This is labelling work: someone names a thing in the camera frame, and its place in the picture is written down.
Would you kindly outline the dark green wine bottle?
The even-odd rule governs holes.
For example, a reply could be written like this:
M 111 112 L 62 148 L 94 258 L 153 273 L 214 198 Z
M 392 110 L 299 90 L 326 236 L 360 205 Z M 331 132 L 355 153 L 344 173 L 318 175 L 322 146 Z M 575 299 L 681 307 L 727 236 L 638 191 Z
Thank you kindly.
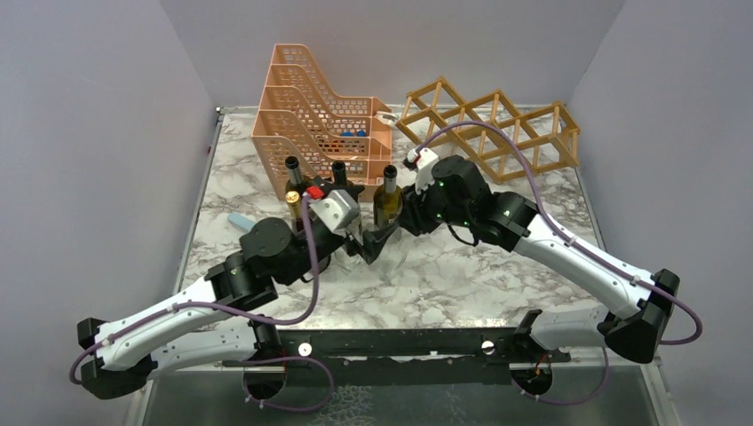
M 354 200 L 358 198 L 361 187 L 355 185 L 353 182 L 347 179 L 346 164 L 343 161 L 334 161 L 331 164 L 332 182 L 327 184 L 324 189 L 324 193 L 329 195 L 333 191 L 342 190 L 349 194 Z

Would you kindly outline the red bottle gold cap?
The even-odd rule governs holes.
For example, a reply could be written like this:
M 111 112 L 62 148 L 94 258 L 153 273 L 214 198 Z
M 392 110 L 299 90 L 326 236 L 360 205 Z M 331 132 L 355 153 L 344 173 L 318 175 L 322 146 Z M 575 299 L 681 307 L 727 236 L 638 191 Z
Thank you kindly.
M 302 214 L 302 199 L 298 191 L 291 190 L 286 192 L 285 201 L 290 214 L 290 223 L 292 229 L 298 233 L 304 229 L 304 220 Z

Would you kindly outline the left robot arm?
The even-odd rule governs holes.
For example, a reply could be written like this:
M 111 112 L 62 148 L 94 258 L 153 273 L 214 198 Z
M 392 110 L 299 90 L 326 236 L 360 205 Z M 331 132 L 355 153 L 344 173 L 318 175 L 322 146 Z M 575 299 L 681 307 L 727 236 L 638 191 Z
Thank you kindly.
M 342 247 L 366 262 L 381 254 L 396 223 L 360 232 L 355 196 L 359 186 L 314 185 L 300 195 L 302 227 L 278 217 L 258 221 L 241 237 L 241 247 L 207 274 L 169 298 L 123 319 L 83 319 L 82 347 L 69 381 L 103 400 L 142 388 L 161 374 L 215 360 L 282 359 L 277 327 L 306 321 L 321 292 L 321 262 Z M 310 302 L 297 316 L 265 316 L 259 308 L 275 301 L 278 285 L 306 281 Z

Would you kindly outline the green bottle silver cap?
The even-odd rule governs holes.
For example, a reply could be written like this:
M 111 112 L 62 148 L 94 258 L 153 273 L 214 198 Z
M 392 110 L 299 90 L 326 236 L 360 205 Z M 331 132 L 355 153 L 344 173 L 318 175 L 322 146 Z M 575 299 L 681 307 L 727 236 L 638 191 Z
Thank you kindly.
M 398 170 L 394 165 L 384 167 L 383 184 L 374 193 L 373 214 L 377 229 L 395 222 L 402 211 L 402 189 L 397 183 Z

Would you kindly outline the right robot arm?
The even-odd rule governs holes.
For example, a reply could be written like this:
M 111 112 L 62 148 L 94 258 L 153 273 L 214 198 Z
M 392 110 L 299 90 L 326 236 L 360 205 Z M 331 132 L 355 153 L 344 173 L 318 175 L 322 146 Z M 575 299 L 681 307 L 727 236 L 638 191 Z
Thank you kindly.
M 512 338 L 514 353 L 533 361 L 547 350 L 608 348 L 647 364 L 654 359 L 672 312 L 668 295 L 678 276 L 624 263 L 547 217 L 539 206 L 511 191 L 494 193 L 477 166 L 459 155 L 440 158 L 428 148 L 409 151 L 416 172 L 403 191 L 400 226 L 414 235 L 466 228 L 484 242 L 532 259 L 595 297 L 592 309 L 534 313 Z

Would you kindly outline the dark bottle brown label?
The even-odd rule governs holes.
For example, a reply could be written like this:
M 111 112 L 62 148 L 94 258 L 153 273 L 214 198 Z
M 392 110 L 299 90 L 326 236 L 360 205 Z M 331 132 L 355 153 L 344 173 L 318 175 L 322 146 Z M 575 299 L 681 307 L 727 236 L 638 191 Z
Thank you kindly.
M 285 192 L 295 191 L 303 196 L 306 189 L 313 185 L 312 179 L 301 169 L 298 158 L 290 155 L 285 159 L 284 165 L 288 171 L 288 181 L 285 184 Z

